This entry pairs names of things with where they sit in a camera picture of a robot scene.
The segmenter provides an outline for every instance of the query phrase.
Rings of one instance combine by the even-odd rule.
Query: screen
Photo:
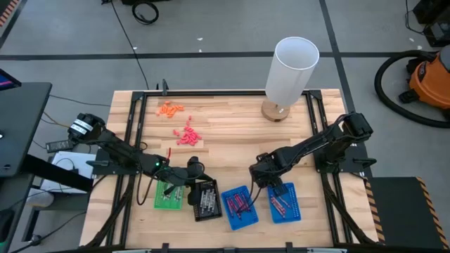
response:
[[[8,73],[0,69],[0,91],[10,88],[19,87],[20,82]]]

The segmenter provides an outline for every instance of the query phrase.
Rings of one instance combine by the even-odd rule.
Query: green tray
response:
[[[173,190],[170,193],[169,197],[165,197],[164,191],[170,186],[171,186],[171,184],[169,184],[169,183],[164,183],[161,181],[157,182],[156,194],[155,194],[155,205],[154,205],[155,209],[163,209],[163,210],[180,210],[181,209],[181,206],[183,204],[184,186],[179,186],[179,187],[175,188],[175,190]],[[178,190],[181,191],[179,193],[179,196],[180,196],[179,199],[176,198],[176,193]]]

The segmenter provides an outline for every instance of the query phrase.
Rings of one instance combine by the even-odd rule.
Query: orange pieces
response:
[[[166,114],[168,118],[171,118],[175,115],[175,112],[179,110],[184,110],[184,106],[182,105],[172,105],[169,106],[172,102],[165,101],[164,104],[160,107],[160,110],[156,112],[156,116],[160,116],[161,114]]]

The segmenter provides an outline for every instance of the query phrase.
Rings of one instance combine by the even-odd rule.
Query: yellow and black striped tape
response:
[[[433,216],[433,221],[435,222],[436,230],[439,233],[439,238],[442,241],[444,249],[449,249],[449,242],[445,238],[444,231],[442,230],[441,224],[439,223],[439,219],[437,218],[436,210],[433,207],[433,203],[431,202],[430,194],[428,193],[427,186],[422,178],[416,177],[420,183],[420,186],[423,190],[423,194],[425,199],[427,200],[428,208],[430,208],[430,213]]]
[[[19,4],[19,0],[12,0],[0,16],[0,27],[4,26],[14,8]]]
[[[367,178],[364,179],[366,184],[366,193],[368,203],[371,206],[373,222],[375,223],[375,229],[377,230],[378,241],[382,244],[385,244],[385,236],[383,235],[383,227],[381,226],[380,217],[378,216],[378,209],[375,203],[375,198],[373,198],[372,186],[371,183],[367,181]]]

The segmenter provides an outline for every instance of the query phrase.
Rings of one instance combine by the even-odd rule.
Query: pink pieces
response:
[[[195,130],[192,129],[192,127],[190,127],[190,125],[191,125],[190,120],[192,120],[192,116],[189,115],[189,118],[188,118],[188,120],[186,120],[186,125],[184,127],[183,137],[181,137],[176,142],[176,144],[178,144],[178,145],[179,144],[189,144],[189,145],[194,146],[198,142],[198,140],[202,139],[202,137],[199,136],[197,134],[197,132],[195,132]],[[174,130],[174,134],[176,136],[179,136],[179,132],[177,130]]]

